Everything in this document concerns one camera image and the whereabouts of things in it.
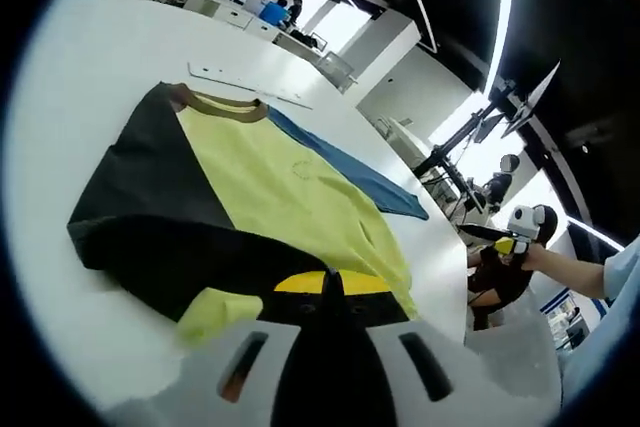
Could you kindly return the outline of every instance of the ceiling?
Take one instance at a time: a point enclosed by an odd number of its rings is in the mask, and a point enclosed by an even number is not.
[[[413,18],[429,44],[415,0],[385,1]],[[481,87],[483,75],[454,47],[490,62],[499,0],[424,4],[439,44],[434,57],[471,88]],[[640,81],[638,7],[640,0],[513,0],[499,71],[526,88],[562,59],[537,115],[575,174],[593,223],[623,242],[640,231],[640,106],[634,88]],[[522,133],[534,160],[548,163],[532,129]],[[578,216],[559,171],[547,168],[567,209]]]

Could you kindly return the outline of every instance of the office desk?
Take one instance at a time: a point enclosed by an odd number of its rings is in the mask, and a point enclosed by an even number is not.
[[[421,315],[462,342],[464,245],[400,158],[313,66],[223,23],[156,2],[55,0],[34,31],[9,102],[4,221],[34,323],[85,397],[103,409],[154,394],[175,380],[185,354],[175,324],[82,266],[66,224],[107,147],[158,81],[255,97],[190,77],[187,63],[196,60],[224,65],[267,94],[297,92],[307,108],[269,95],[267,101],[419,195],[429,221],[384,218],[410,265]]]

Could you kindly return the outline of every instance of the desk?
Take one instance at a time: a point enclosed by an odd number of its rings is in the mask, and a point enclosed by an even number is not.
[[[419,182],[356,109],[309,63],[220,22],[144,0],[55,0],[34,30],[9,101],[5,231],[16,279],[53,358],[100,409],[173,382],[185,351],[175,324],[79,261],[66,224],[133,108],[158,81],[237,99],[254,94],[189,76],[225,61],[248,85],[295,89],[274,100],[300,126],[419,195],[431,218],[385,214],[411,267],[411,294],[458,342],[466,319],[463,243]]]

